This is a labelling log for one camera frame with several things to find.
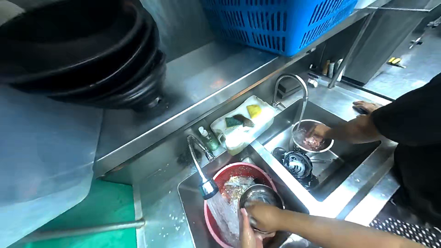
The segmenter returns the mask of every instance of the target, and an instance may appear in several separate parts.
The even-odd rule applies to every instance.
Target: water stream
[[[238,247],[239,219],[228,201],[218,192],[207,200],[207,205],[216,220],[224,241],[232,247]]]
[[[303,105],[302,105],[302,111],[300,112],[300,118],[299,118],[299,124],[297,125],[297,129],[299,129],[300,124],[302,123],[302,119],[303,119],[303,114],[305,113],[305,108],[306,108],[306,103],[308,103],[308,101],[303,101]]]

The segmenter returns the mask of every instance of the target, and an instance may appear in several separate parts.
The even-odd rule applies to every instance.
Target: black bowl
[[[111,75],[93,82],[89,81],[87,75],[77,74],[75,76],[84,77],[84,81],[91,83],[74,89],[51,91],[46,95],[56,100],[81,103],[93,98],[105,97],[105,95],[115,92],[115,89],[119,89],[127,82],[130,82],[131,78],[139,73],[140,70],[149,70],[159,45],[159,33],[153,18],[149,14],[146,15],[146,18],[148,19],[146,21],[148,29],[144,33],[140,45],[132,56]]]
[[[90,105],[108,109],[131,109],[134,105],[151,102],[160,95],[165,72],[165,55],[158,51],[154,58],[152,70],[145,77],[106,98],[91,102]]]
[[[62,88],[45,79],[124,57],[143,25],[126,0],[63,0],[25,12],[0,26],[0,83]]]

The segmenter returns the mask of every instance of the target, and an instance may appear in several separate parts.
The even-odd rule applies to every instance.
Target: soap dispenser bottle
[[[208,150],[214,151],[219,147],[219,142],[212,132],[205,130],[204,127],[199,127],[199,132],[202,135],[201,140],[207,146]]]

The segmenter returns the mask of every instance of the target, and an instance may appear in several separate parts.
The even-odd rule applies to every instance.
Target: white plastic container
[[[259,105],[262,112],[257,117],[251,119],[248,113],[248,105]],[[245,147],[247,147],[251,142],[253,142],[259,135],[261,135],[266,129],[268,129],[274,121],[275,109],[271,107],[268,103],[262,101],[256,96],[250,96],[245,100],[239,107],[235,110],[223,115],[222,117],[216,119],[211,125],[211,130],[213,130],[220,144],[227,149],[228,153],[231,155],[236,155],[241,152]],[[233,117],[233,115],[241,114],[246,118],[254,122],[254,127],[234,127],[227,128],[227,123],[225,122],[226,117]]]

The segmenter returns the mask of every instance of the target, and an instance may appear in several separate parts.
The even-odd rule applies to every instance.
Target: metal bowl
[[[280,195],[271,187],[263,184],[254,184],[245,190],[239,199],[239,209],[252,205],[252,202],[263,202],[280,209],[285,209],[285,205]],[[250,215],[250,225],[254,230],[261,233],[270,233],[256,228],[256,223],[257,221]]]
[[[320,150],[309,150],[307,148],[304,148],[303,146],[301,146],[300,144],[297,143],[297,141],[294,139],[294,131],[297,130],[297,125],[299,124],[299,122],[296,122],[296,124],[294,124],[292,130],[291,130],[291,141],[298,146],[300,149],[307,151],[307,152],[311,152],[311,153],[321,153],[321,152],[325,152],[329,149],[331,149],[331,147],[334,144],[334,140],[333,139],[324,139],[322,141],[322,143],[324,143],[323,148]],[[310,130],[311,128],[313,128],[315,125],[317,124],[323,124],[322,122],[318,121],[318,120],[302,120],[300,123],[300,128],[304,128],[306,130]]]

